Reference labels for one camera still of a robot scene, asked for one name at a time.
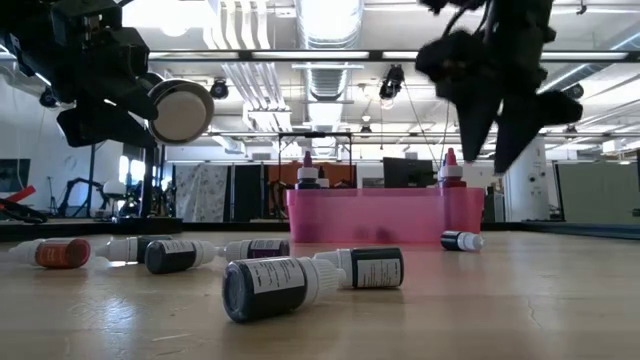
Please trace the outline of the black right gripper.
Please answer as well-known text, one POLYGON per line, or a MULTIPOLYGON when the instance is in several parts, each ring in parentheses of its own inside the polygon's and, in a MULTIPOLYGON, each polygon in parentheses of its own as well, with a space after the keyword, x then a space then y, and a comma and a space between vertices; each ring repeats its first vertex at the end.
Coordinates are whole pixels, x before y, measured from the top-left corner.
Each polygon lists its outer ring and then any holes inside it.
POLYGON ((456 105, 463 158, 477 159, 503 102, 494 171, 505 174, 542 128, 579 121, 583 106, 561 91, 538 91, 547 77, 540 66, 543 45, 556 37, 546 21, 491 21, 474 37, 484 59, 476 94, 456 105))

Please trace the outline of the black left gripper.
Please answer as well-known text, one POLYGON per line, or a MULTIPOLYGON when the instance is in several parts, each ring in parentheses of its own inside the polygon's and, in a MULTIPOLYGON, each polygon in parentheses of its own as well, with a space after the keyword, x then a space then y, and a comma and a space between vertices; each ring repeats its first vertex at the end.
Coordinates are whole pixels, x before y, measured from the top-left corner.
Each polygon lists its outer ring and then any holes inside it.
POLYGON ((123 108, 80 102, 62 111, 57 123, 71 147, 106 140, 140 148, 156 144, 154 137, 128 114, 146 120, 158 117, 149 93, 159 84, 159 75, 144 74, 150 50, 137 30, 103 29, 77 47, 59 44, 50 31, 16 32, 9 35, 9 51, 25 75, 44 77, 64 102, 86 93, 123 108))

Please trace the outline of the large red food coloring bottle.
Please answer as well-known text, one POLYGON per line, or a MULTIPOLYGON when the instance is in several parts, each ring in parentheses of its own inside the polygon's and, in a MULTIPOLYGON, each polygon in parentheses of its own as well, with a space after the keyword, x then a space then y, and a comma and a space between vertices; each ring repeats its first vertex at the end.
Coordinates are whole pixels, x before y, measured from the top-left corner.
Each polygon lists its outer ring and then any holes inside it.
POLYGON ((444 201, 444 224, 446 230, 456 229, 456 208, 463 192, 459 188, 465 188, 463 180, 463 167, 457 162, 453 148, 449 148, 441 164, 438 173, 438 184, 444 201))

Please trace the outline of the small navy dropper bottle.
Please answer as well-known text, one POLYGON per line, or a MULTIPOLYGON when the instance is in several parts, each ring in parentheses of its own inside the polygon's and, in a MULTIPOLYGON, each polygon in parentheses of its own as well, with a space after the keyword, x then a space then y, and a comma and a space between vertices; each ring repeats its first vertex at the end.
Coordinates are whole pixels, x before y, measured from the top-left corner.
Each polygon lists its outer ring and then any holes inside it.
POLYGON ((484 238, 471 232, 444 231, 440 243, 448 251, 478 252, 484 247, 484 238))

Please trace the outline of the small black dropper bottle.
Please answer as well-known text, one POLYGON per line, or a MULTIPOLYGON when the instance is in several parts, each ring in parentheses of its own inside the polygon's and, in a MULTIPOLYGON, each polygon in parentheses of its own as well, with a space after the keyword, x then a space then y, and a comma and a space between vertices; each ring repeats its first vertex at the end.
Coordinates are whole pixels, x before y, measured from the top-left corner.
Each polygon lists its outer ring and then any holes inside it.
POLYGON ((145 263, 147 246, 153 241, 172 240, 170 235, 140 235, 125 239, 115 239, 98 247, 94 254, 96 257, 107 259, 110 262, 145 263))
POLYGON ((145 265, 152 274, 169 274, 210 263, 218 248, 201 240, 155 240, 145 250, 145 265))

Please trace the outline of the small orange dropper bottle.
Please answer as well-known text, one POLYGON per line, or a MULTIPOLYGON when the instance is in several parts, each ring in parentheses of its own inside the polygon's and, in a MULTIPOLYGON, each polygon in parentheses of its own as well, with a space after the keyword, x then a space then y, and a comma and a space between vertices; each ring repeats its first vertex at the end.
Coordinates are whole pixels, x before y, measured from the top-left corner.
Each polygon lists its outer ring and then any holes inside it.
POLYGON ((91 245, 82 238, 49 238, 22 242, 6 253, 11 262, 47 269, 77 269, 91 256, 91 245))

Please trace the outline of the small dark green dropper bottle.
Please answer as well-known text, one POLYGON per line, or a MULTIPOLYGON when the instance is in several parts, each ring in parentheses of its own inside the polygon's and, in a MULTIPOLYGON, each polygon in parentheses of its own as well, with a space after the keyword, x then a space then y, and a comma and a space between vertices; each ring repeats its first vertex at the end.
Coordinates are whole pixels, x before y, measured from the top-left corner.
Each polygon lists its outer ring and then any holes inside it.
POLYGON ((344 271, 342 288, 396 288, 404 281, 404 257, 398 247, 337 249, 314 259, 328 260, 344 271))

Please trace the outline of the large purple food coloring bottle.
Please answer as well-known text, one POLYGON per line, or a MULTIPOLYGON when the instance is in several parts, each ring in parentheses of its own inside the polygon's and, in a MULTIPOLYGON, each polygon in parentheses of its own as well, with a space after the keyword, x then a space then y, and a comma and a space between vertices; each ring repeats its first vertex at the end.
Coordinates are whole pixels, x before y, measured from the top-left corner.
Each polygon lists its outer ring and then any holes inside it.
POLYGON ((297 169, 296 190, 319 189, 318 184, 319 169, 313 165, 313 159, 310 151, 306 151, 302 166, 297 169))

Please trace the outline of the small purple dropper bottle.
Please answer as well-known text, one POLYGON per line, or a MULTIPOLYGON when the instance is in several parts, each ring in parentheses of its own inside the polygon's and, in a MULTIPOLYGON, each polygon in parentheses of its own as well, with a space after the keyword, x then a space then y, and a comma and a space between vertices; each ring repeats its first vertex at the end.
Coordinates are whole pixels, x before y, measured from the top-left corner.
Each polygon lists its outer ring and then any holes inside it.
POLYGON ((248 239, 228 243, 218 249, 217 255, 227 262, 246 259, 283 257, 290 255, 286 239, 248 239))

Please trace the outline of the small dark blue dropper bottle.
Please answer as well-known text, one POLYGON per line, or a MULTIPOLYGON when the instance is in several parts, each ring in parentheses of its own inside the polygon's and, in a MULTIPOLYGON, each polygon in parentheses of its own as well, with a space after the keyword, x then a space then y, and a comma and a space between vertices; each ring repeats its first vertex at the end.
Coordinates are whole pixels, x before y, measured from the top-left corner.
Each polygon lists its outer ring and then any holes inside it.
POLYGON ((224 270, 227 315, 248 323, 294 312, 333 295, 346 272, 324 259, 274 257, 238 260, 224 270))

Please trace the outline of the white round seat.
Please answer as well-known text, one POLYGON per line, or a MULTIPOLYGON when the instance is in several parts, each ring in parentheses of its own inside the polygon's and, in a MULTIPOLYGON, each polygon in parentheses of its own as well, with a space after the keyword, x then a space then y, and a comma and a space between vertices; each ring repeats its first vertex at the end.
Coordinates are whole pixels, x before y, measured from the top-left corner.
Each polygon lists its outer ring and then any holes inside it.
POLYGON ((102 191, 107 198, 123 198, 126 196, 127 187, 118 180, 109 180, 103 184, 102 191))

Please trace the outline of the white round column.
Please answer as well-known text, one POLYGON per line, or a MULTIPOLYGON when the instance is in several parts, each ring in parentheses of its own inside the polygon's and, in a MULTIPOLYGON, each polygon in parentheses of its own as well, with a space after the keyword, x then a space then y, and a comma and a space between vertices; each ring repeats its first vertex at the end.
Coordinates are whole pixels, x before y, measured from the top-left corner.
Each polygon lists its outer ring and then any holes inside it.
POLYGON ((503 177, 507 222, 549 219, 549 178, 545 143, 535 138, 503 177))

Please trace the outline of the grey cabinet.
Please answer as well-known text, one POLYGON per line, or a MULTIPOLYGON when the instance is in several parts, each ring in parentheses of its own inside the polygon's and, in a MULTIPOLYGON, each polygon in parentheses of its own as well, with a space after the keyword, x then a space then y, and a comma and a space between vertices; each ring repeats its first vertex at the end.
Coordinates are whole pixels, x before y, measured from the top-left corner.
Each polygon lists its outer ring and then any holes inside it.
POLYGON ((486 188, 483 222, 503 223, 505 221, 504 194, 493 186, 486 188))

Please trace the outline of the black monitor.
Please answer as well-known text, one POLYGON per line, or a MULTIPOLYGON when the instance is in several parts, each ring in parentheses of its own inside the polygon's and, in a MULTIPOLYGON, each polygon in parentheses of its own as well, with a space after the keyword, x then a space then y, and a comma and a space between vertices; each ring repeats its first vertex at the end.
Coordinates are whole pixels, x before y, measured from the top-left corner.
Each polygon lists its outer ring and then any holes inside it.
POLYGON ((383 173, 385 188, 426 188, 437 182, 430 160, 385 157, 383 173))

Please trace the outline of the patterned white curtain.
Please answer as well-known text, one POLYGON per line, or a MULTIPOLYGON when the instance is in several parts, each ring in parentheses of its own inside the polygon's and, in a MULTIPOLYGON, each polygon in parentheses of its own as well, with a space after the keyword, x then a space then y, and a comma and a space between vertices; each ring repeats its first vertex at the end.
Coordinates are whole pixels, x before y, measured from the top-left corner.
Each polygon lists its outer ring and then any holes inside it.
POLYGON ((226 166, 208 163, 177 166, 176 215, 184 222, 222 222, 227 175, 226 166))

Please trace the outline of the red bar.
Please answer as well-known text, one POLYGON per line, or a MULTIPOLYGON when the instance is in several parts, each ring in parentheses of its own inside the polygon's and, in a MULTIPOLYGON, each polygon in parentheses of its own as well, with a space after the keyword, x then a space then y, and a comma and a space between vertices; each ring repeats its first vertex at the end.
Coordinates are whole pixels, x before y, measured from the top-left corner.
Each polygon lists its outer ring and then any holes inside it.
POLYGON ((2 198, 2 201, 9 201, 9 202, 13 202, 13 203, 18 203, 18 202, 24 200, 25 198, 33 195, 35 192, 36 192, 36 189, 32 185, 29 185, 29 186, 21 189, 20 191, 9 195, 6 198, 2 198))

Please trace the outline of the pink translucent plastic bin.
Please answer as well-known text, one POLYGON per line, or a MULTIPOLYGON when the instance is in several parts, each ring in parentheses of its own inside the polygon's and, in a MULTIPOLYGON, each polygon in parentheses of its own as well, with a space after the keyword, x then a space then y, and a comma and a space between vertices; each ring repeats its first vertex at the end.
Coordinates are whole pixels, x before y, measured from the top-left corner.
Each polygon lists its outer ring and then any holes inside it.
POLYGON ((297 243, 436 244, 445 231, 478 233, 481 188, 289 190, 297 243))

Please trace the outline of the black upright panel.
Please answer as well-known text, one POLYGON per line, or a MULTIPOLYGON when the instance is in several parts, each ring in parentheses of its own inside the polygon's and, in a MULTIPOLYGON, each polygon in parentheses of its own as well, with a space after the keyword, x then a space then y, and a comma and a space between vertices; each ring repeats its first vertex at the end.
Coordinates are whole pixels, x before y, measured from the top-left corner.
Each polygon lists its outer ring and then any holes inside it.
POLYGON ((233 220, 250 222, 261 215, 262 185, 260 165, 241 165, 235 168, 233 220))

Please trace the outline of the orange board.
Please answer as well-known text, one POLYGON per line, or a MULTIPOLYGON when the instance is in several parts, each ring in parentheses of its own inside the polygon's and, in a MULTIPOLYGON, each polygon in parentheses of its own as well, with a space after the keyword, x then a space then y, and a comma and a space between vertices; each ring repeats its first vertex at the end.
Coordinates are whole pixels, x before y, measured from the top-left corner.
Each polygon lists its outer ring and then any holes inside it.
MULTIPOLYGON (((286 184, 295 185, 298 182, 297 170, 302 167, 301 162, 282 163, 281 165, 268 166, 268 182, 280 180, 286 184)), ((355 168, 348 164, 320 162, 314 164, 315 168, 322 167, 325 177, 331 186, 342 180, 353 180, 355 168)))

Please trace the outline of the grey-green partition wall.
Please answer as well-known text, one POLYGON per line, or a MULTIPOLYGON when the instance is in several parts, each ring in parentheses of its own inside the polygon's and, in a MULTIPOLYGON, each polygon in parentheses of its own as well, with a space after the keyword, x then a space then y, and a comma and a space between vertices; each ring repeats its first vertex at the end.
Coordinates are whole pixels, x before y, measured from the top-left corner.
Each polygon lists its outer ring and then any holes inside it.
POLYGON ((635 163, 560 163, 556 176, 567 223, 640 225, 635 163))

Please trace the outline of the dark wall screen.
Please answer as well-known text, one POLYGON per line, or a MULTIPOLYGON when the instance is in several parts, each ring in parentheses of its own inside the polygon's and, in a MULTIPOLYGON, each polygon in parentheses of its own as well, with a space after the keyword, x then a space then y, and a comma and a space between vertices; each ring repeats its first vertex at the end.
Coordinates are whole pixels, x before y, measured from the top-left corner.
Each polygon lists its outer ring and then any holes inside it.
POLYGON ((29 159, 0 159, 0 193, 23 189, 29 180, 29 159))

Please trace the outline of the black table edge rail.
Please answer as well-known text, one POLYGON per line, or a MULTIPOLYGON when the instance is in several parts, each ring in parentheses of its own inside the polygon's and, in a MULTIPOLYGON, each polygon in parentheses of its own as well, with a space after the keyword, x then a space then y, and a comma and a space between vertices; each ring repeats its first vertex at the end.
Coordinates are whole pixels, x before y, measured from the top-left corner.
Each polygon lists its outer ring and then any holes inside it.
MULTIPOLYGON (((511 222, 483 223, 483 231, 536 232, 558 235, 576 235, 640 241, 640 225, 577 224, 567 222, 511 222)), ((90 235, 161 235, 182 232, 287 232, 284 222, 254 223, 184 223, 178 219, 137 219, 125 223, 78 222, 56 219, 43 224, 0 222, 0 243, 33 240, 37 238, 90 235)))

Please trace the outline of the black overhead frame beam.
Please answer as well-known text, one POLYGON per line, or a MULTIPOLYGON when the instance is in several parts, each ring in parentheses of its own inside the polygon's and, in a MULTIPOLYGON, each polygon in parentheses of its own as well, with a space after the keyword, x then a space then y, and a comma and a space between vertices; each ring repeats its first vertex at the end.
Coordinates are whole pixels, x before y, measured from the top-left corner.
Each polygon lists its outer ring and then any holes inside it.
MULTIPOLYGON (((409 62, 407 50, 159 50, 150 62, 409 62)), ((640 63, 640 51, 547 51, 543 63, 640 63)))

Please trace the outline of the silver ventilation duct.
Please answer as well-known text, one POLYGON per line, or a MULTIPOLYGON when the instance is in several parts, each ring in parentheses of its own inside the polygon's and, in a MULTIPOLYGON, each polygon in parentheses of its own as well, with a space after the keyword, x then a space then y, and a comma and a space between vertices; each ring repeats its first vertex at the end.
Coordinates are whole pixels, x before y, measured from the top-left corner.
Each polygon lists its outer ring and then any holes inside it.
MULTIPOLYGON (((295 0, 299 46, 306 50, 352 50, 358 46, 364 0, 295 0)), ((340 123, 351 71, 305 71, 307 118, 318 131, 340 123)))

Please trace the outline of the black metal rack frame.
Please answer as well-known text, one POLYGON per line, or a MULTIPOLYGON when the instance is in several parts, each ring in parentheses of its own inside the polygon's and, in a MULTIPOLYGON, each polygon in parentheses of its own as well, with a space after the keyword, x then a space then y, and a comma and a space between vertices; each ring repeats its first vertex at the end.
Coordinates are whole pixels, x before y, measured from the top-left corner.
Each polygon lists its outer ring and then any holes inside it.
POLYGON ((306 139, 322 139, 322 138, 329 138, 329 137, 334 137, 334 138, 338 138, 338 137, 344 137, 348 140, 348 153, 349 153, 349 162, 348 162, 348 166, 349 166, 349 182, 351 185, 351 188, 356 188, 357 184, 356 184, 356 175, 355 175, 355 170, 353 168, 353 138, 354 138, 354 134, 351 132, 324 132, 324 131, 306 131, 306 132, 277 132, 274 136, 277 137, 277 141, 278 141, 278 159, 277 159, 277 164, 278 164, 278 177, 277 180, 280 182, 282 181, 282 139, 285 137, 291 137, 292 140, 297 139, 298 137, 303 137, 306 139))

